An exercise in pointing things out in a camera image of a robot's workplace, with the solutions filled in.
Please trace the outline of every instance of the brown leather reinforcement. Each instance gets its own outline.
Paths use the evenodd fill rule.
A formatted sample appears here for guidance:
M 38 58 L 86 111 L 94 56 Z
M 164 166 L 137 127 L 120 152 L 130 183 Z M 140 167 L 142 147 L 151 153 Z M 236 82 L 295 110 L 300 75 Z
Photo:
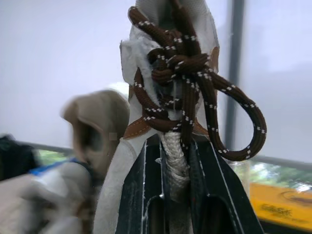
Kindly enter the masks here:
M 123 135 L 124 139 L 132 139 L 139 137 L 140 135 L 143 135 L 147 133 L 151 127 L 147 125 L 147 123 L 144 121 L 143 117 L 137 119 L 133 123 L 129 124 L 127 127 L 125 134 Z
M 125 140 L 136 138 L 136 137 L 139 137 L 139 136 L 147 133 L 150 129 L 151 129 L 151 127 L 148 126 L 147 123 L 144 121 L 143 117 L 141 117 L 128 126 L 123 138 Z M 201 126 L 201 124 L 198 122 L 197 118 L 195 119 L 195 125 L 193 128 L 193 132 L 195 134 L 205 135 L 209 138 L 209 134 L 208 134 L 207 129 L 205 129 L 203 126 Z
M 209 133 L 207 129 L 205 129 L 201 124 L 198 122 L 197 118 L 195 118 L 195 124 L 193 128 L 193 133 L 199 134 L 199 135 L 204 135 L 209 138 Z
M 209 66 L 211 68 L 216 69 L 216 70 L 219 70 L 219 62 L 218 62 L 219 53 L 220 53 L 220 48 L 219 47 L 213 48 L 213 50 L 210 53 Z

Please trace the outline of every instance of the braided rope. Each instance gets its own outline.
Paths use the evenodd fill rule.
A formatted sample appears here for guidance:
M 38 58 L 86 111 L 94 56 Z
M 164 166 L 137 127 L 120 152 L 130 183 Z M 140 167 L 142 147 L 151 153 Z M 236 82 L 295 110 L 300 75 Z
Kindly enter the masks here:
M 154 66 L 152 79 L 160 86 L 182 83 L 182 98 L 159 95 L 160 106 L 155 104 L 144 89 L 143 77 L 138 68 L 135 74 L 134 93 L 142 105 L 143 118 L 152 128 L 161 132 L 181 132 L 181 147 L 187 155 L 195 120 L 195 105 L 199 92 L 204 98 L 205 114 L 210 140 L 220 155 L 231 161 L 243 161 L 255 156 L 266 139 L 266 122 L 257 107 L 238 87 L 217 75 L 209 67 L 210 57 L 201 53 L 196 32 L 184 7 L 177 0 L 169 0 L 176 30 L 164 31 L 155 26 L 136 7 L 129 10 L 132 24 L 147 33 L 161 48 L 148 54 Z M 237 101 L 253 122 L 253 138 L 243 150 L 230 151 L 222 143 L 218 129 L 217 101 L 219 90 Z M 168 109 L 180 109 L 181 120 L 170 120 Z

